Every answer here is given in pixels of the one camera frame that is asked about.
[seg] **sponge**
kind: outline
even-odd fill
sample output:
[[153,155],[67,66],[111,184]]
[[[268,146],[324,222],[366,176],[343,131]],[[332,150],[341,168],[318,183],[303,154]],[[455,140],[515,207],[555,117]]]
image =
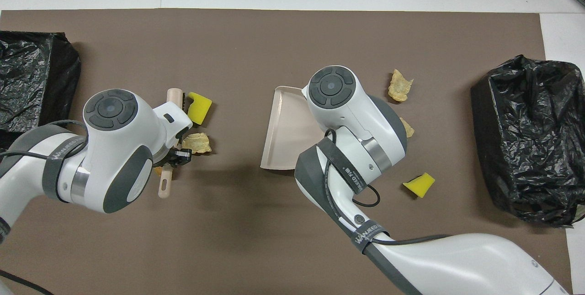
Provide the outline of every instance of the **sponge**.
[[416,177],[416,179],[410,182],[403,183],[403,185],[407,187],[410,191],[416,193],[417,196],[422,198],[425,196],[425,193],[428,191],[431,185],[433,185],[434,182],[435,179],[429,174],[425,173],[420,175],[419,177]]
[[190,92],[188,97],[193,99],[193,103],[191,103],[189,106],[187,115],[192,122],[201,125],[205,119],[205,116],[207,115],[207,111],[209,111],[211,100],[193,92]]

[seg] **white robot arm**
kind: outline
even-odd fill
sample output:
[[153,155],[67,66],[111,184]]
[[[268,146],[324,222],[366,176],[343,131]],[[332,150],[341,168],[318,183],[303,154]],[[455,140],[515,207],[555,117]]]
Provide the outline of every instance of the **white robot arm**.
[[140,195],[153,165],[170,156],[192,122],[181,108],[152,109],[138,95],[112,89],[84,106],[87,137],[57,125],[20,136],[0,163],[0,242],[31,199],[46,195],[98,212],[111,213]]
[[299,188],[404,293],[567,293],[531,256],[501,237],[472,233],[393,240],[352,197],[404,157],[403,124],[388,104],[368,96],[356,75],[343,66],[316,72],[303,93],[326,133],[299,155]]

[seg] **dustpan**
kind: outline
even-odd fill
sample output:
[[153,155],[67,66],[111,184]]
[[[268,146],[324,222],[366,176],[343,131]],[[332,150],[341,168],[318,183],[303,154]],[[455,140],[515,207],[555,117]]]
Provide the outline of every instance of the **dustpan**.
[[276,87],[260,167],[294,169],[299,154],[322,138],[323,131],[309,111],[301,89]]

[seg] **cable strap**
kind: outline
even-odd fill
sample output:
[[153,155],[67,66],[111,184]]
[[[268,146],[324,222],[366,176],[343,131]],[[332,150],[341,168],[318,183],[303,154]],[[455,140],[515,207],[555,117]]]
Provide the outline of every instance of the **cable strap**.
[[367,220],[353,232],[351,242],[363,254],[368,243],[371,243],[374,236],[381,232],[388,233],[378,222]]
[[355,166],[343,155],[343,152],[339,150],[333,141],[328,137],[324,137],[317,143],[317,147],[319,147],[325,157],[331,162],[331,165],[343,177],[353,193],[357,195],[367,187],[367,183],[362,175],[359,174]]
[[61,168],[63,162],[69,152],[78,147],[85,141],[85,137],[70,137],[59,145],[48,157],[44,164],[43,170],[43,190],[47,197],[51,199],[57,199],[63,203],[67,203],[61,197],[59,197],[59,191],[57,189],[57,183],[59,182],[59,174],[61,174]]

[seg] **brown mat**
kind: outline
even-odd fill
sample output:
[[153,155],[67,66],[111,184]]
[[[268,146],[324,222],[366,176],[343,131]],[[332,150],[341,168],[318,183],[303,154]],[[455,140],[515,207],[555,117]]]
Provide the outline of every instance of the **brown mat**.
[[[4,11],[0,28],[67,34],[82,61],[72,118],[114,87],[152,106],[169,87],[214,101],[198,128],[213,154],[176,173],[169,199],[157,197],[156,176],[111,215],[39,197],[0,247],[2,269],[57,294],[399,293],[292,173],[259,168],[274,88],[303,87],[319,68],[343,64],[386,99],[394,68],[415,79],[408,101],[392,107],[416,133],[407,157],[374,182],[382,203],[371,218],[396,239],[506,237],[570,289],[564,230],[528,226],[491,204],[472,129],[469,89],[480,76],[516,54],[545,57],[537,14]],[[413,199],[401,182],[423,172],[437,181]]]

